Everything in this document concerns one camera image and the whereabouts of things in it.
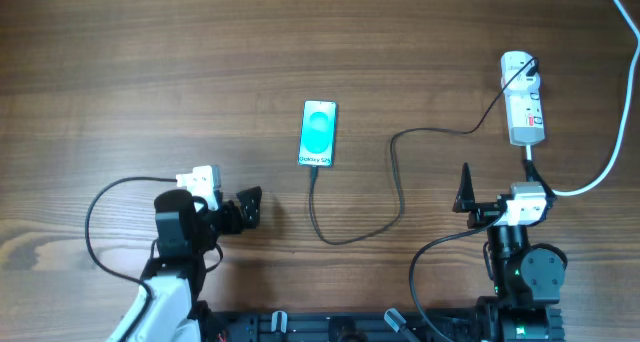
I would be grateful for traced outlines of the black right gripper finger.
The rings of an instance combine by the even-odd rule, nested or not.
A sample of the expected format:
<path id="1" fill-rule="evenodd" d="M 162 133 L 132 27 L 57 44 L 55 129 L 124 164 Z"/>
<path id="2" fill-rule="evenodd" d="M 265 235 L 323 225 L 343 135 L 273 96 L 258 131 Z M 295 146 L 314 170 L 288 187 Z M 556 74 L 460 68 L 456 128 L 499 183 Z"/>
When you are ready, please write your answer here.
<path id="1" fill-rule="evenodd" d="M 471 212 L 476 208 L 475 194 L 469 164 L 462 166 L 460 185 L 454 200 L 454 212 Z"/>
<path id="2" fill-rule="evenodd" d="M 538 182 L 544 189 L 546 194 L 546 198 L 549 200 L 555 200 L 556 194 L 549 187 L 549 185 L 544 181 L 542 176 L 539 174 L 537 169 L 535 168 L 534 163 L 531 160 L 525 159 L 523 161 L 523 166 L 525 170 L 525 175 L 528 182 Z"/>

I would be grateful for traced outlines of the Galaxy S25 smartphone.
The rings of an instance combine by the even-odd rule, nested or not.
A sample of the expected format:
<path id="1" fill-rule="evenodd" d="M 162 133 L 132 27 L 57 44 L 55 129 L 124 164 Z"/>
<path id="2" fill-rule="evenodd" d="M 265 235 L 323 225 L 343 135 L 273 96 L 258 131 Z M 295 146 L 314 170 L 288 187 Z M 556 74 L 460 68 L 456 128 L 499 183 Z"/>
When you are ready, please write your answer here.
<path id="1" fill-rule="evenodd" d="M 308 100 L 304 103 L 298 164 L 311 167 L 333 165 L 337 103 Z"/>

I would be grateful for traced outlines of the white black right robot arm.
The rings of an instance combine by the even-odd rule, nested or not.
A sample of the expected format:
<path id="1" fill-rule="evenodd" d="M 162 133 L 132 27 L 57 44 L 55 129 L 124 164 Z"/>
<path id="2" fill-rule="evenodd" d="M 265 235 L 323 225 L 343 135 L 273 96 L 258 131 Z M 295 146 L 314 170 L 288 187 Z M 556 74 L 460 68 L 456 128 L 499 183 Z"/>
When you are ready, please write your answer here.
<path id="1" fill-rule="evenodd" d="M 475 306 L 476 341 L 564 341 L 560 289 L 568 258 L 559 248 L 532 244 L 528 230 L 547 218 L 557 196 L 532 162 L 524 162 L 526 180 L 510 186 L 494 202 L 475 199 L 468 164 L 462 167 L 452 207 L 469 215 L 467 226 L 485 232 L 483 256 L 494 284 L 493 297 L 480 297 Z"/>

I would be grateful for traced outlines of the white power strip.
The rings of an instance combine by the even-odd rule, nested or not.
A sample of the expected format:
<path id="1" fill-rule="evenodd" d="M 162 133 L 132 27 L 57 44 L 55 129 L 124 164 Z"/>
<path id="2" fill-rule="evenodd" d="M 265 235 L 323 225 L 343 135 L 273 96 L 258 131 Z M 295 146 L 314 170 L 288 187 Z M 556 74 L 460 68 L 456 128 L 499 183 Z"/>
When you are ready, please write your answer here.
<path id="1" fill-rule="evenodd" d="M 515 146 L 538 144 L 545 139 L 538 59 L 524 51 L 508 51 L 500 66 L 509 141 Z"/>

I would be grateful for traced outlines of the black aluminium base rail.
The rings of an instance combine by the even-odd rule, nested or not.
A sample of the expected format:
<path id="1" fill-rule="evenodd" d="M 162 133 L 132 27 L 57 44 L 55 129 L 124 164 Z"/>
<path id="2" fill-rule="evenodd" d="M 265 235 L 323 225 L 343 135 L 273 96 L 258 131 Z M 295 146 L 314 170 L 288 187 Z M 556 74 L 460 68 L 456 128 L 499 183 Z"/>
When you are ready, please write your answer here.
<path id="1" fill-rule="evenodd" d="M 431 309 L 418 313 L 218 312 L 205 328 L 205 341 L 523 341 L 566 339 L 558 309 L 493 307 Z"/>

